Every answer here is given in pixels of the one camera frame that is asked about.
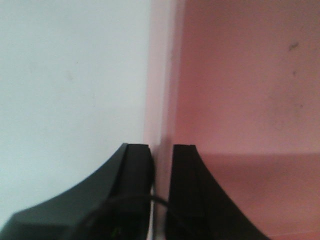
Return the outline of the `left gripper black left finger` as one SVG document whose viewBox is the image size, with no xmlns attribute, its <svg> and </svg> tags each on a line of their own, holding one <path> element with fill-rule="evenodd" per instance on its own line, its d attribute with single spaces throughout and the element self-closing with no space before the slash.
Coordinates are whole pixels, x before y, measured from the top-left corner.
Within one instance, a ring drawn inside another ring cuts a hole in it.
<svg viewBox="0 0 320 240">
<path fill-rule="evenodd" d="M 103 202 L 120 197 L 149 195 L 154 163 L 146 144 L 124 143 L 94 173 L 67 191 L 33 207 L 16 212 L 7 221 L 2 240 L 59 240 Z M 118 203 L 96 232 L 119 240 L 144 240 L 151 203 L 132 199 Z"/>
</svg>

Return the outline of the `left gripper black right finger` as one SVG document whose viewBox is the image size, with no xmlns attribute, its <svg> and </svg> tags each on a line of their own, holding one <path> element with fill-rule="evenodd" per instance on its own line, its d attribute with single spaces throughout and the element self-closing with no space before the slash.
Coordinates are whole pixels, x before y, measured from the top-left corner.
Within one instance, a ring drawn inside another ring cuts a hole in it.
<svg viewBox="0 0 320 240">
<path fill-rule="evenodd" d="M 166 215 L 168 240 L 266 240 L 225 193 L 195 145 L 173 147 L 169 204 L 181 220 Z"/>
</svg>

